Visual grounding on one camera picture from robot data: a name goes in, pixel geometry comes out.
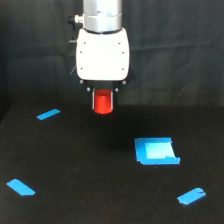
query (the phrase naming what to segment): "blue paper piece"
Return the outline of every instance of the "blue paper piece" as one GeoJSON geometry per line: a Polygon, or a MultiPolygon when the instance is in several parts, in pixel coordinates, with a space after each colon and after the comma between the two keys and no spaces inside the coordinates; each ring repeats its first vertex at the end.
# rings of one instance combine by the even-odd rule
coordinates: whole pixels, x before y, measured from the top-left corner
{"type": "Polygon", "coordinates": [[[21,196],[24,195],[34,195],[35,191],[27,187],[25,184],[23,184],[21,181],[14,179],[7,183],[7,185],[12,188],[14,191],[19,193],[21,196]]]}
{"type": "Polygon", "coordinates": [[[167,144],[171,144],[171,139],[170,138],[139,138],[135,139],[135,149],[136,149],[136,157],[137,161],[139,161],[143,165],[168,165],[168,164],[179,164],[180,163],[180,158],[176,158],[175,156],[173,157],[172,153],[168,153],[167,155],[161,158],[148,158],[147,157],[147,150],[146,150],[146,144],[155,144],[158,143],[161,144],[162,149],[167,150],[167,144]]]}
{"type": "Polygon", "coordinates": [[[205,192],[201,188],[195,188],[194,190],[187,192],[177,199],[181,204],[189,205],[190,203],[204,197],[205,195],[205,192]]]}
{"type": "Polygon", "coordinates": [[[180,164],[180,158],[166,157],[165,159],[142,159],[140,163],[143,165],[178,165],[180,164]]]}
{"type": "Polygon", "coordinates": [[[46,112],[44,114],[41,114],[41,115],[37,116],[37,118],[40,119],[40,120],[44,120],[44,119],[46,119],[48,117],[51,117],[51,116],[53,116],[55,114],[58,114],[58,113],[60,113],[59,110],[53,109],[53,110],[50,110],[50,111],[48,111],[48,112],[46,112]]]}
{"type": "Polygon", "coordinates": [[[175,157],[171,143],[145,143],[148,159],[175,157]]]}

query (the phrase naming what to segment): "black table surface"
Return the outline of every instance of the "black table surface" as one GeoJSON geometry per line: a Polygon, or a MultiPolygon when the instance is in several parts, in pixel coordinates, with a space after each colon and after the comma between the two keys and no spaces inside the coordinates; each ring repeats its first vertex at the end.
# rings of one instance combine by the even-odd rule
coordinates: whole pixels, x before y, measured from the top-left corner
{"type": "Polygon", "coordinates": [[[102,116],[12,105],[0,123],[0,168],[1,224],[224,223],[224,108],[118,106],[102,116]],[[137,162],[141,137],[170,137],[180,165],[137,162]],[[36,193],[20,196],[12,179],[36,193]],[[206,197],[179,203],[197,187],[206,197]]]}

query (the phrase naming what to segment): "white robot housing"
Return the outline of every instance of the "white robot housing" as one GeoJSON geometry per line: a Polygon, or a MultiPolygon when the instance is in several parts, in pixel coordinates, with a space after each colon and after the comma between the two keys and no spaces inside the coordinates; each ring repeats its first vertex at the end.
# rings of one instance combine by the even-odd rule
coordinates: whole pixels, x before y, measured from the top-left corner
{"type": "Polygon", "coordinates": [[[76,68],[80,81],[126,83],[130,50],[122,27],[122,0],[83,0],[83,10],[82,16],[68,18],[73,29],[75,23],[83,24],[73,41],[77,43],[76,68]]]}

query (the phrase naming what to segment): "black background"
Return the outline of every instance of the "black background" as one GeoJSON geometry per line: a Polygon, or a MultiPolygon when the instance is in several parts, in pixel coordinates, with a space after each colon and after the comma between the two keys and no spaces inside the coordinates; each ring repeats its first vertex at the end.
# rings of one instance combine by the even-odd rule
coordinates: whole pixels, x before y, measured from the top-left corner
{"type": "MultiPolygon", "coordinates": [[[[221,0],[123,0],[136,80],[119,103],[222,106],[223,10],[221,0]]],[[[68,44],[67,16],[82,13],[82,0],[0,0],[1,67],[11,103],[88,103],[76,72],[70,76],[75,46],[68,44]]]]}
{"type": "Polygon", "coordinates": [[[101,116],[70,76],[67,16],[82,0],[0,0],[0,223],[223,223],[223,11],[221,0],[123,0],[135,81],[101,116]],[[138,163],[140,137],[171,137],[180,165],[138,163]],[[36,194],[13,192],[15,178],[36,194]],[[206,198],[178,203],[196,187],[206,198]]]}

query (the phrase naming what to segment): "red cylinder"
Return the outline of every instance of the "red cylinder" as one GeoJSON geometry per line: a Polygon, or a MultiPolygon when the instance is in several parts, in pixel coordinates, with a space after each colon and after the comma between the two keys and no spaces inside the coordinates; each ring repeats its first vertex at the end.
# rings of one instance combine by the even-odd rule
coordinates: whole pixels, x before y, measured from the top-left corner
{"type": "Polygon", "coordinates": [[[101,89],[94,92],[94,111],[98,114],[108,114],[112,112],[112,92],[101,89]]]}

